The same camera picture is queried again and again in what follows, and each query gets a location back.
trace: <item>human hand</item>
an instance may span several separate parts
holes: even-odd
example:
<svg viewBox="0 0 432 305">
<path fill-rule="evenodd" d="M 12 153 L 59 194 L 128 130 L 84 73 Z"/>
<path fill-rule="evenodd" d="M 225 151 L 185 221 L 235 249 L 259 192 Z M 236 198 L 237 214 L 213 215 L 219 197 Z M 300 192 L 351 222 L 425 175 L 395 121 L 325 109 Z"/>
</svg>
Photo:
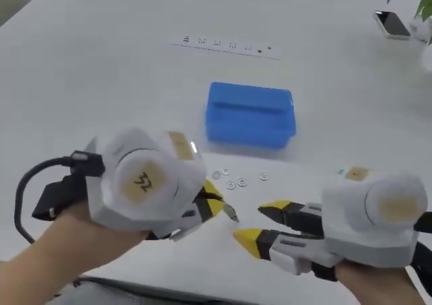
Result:
<svg viewBox="0 0 432 305">
<path fill-rule="evenodd" d="M 149 232 L 115 231 L 90 218 L 86 202 L 65 210 L 35 242 L 35 247 L 76 275 L 106 265 L 143 241 Z"/>
<path fill-rule="evenodd" d="M 353 262 L 336 266 L 337 279 L 364 305 L 423 305 L 405 269 L 379 269 Z"/>
</svg>

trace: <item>blue container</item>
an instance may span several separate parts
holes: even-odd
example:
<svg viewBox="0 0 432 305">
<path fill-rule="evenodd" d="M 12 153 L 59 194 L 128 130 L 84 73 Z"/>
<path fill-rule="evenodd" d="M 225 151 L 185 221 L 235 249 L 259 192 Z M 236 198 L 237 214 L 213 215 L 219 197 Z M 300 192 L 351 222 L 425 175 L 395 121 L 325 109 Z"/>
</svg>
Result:
<svg viewBox="0 0 432 305">
<path fill-rule="evenodd" d="M 206 127 L 209 141 L 283 148 L 296 135 L 291 92 L 214 82 Z"/>
</svg>

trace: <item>smartphone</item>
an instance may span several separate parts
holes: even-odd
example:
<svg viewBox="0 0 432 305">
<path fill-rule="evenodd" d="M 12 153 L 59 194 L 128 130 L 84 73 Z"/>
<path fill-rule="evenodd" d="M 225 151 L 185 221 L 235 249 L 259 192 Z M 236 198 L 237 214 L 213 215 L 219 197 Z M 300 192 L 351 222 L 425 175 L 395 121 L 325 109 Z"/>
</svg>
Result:
<svg viewBox="0 0 432 305">
<path fill-rule="evenodd" d="M 411 37 L 410 32 L 406 29 L 404 23 L 402 23 L 396 13 L 392 11 L 376 10 L 374 17 L 385 37 L 399 40 L 408 40 Z"/>
</svg>

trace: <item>white table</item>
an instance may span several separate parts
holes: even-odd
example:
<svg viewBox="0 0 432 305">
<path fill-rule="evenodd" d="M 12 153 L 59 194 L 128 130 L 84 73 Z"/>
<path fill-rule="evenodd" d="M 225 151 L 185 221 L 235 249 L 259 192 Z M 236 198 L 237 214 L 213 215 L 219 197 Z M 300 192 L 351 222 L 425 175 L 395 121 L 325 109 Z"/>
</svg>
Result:
<svg viewBox="0 0 432 305">
<path fill-rule="evenodd" d="M 394 0 L 389 8 L 408 22 L 417 3 Z M 184 130 L 205 152 L 261 157 L 221 159 L 251 185 L 260 169 L 277 171 L 279 163 L 268 161 L 277 159 L 326 169 L 404 168 L 420 174 L 430 193 L 432 75 L 420 67 L 422 44 L 380 34 L 372 12 L 385 8 L 385 0 L 34 0 L 0 28 L 0 256 L 25 246 L 12 224 L 21 175 L 95 134 L 130 125 Z M 274 43 L 282 60 L 169 45 L 172 36 L 189 33 Z M 289 88 L 297 137 L 281 152 L 208 144 L 203 112 L 212 81 Z M 222 166 L 208 158 L 210 170 Z M 24 224 L 35 235 L 45 224 L 29 219 L 30 212 L 43 186 L 64 173 L 47 171 L 29 185 Z M 266 185 L 266 195 L 279 196 L 283 184 Z M 248 218 L 258 199 L 244 200 L 238 207 Z M 224 233 L 223 221 L 212 224 L 215 240 L 198 231 L 175 248 L 143 244 L 95 274 L 262 304 L 352 299 L 336 284 L 253 261 Z M 186 260 L 191 250 L 217 261 L 203 266 L 201 257 L 194 265 Z M 154 253 L 152 261 L 140 262 L 145 252 Z M 234 265 L 241 270 L 233 272 Z M 269 283 L 271 275 L 277 281 Z M 315 294 L 299 288 L 305 281 Z"/>
</svg>

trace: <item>washer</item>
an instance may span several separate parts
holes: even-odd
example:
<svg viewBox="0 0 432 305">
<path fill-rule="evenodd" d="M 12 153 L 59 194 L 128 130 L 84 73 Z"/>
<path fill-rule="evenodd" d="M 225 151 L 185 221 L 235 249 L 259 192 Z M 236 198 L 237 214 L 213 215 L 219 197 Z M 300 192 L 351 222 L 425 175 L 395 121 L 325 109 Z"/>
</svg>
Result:
<svg viewBox="0 0 432 305">
<path fill-rule="evenodd" d="M 244 186 L 246 185 L 246 180 L 245 180 L 244 178 L 240 178 L 240 179 L 237 181 L 237 184 L 238 184 L 240 187 L 244 187 Z"/>
<path fill-rule="evenodd" d="M 261 172 L 259 175 L 259 179 L 261 179 L 265 182 L 266 180 L 269 179 L 269 176 L 265 172 Z"/>
<path fill-rule="evenodd" d="M 213 179 L 219 179 L 221 177 L 221 173 L 219 171 L 214 171 L 212 172 L 211 177 Z"/>
<path fill-rule="evenodd" d="M 235 182 L 227 182 L 227 189 L 228 190 L 236 189 L 236 183 Z"/>
</svg>

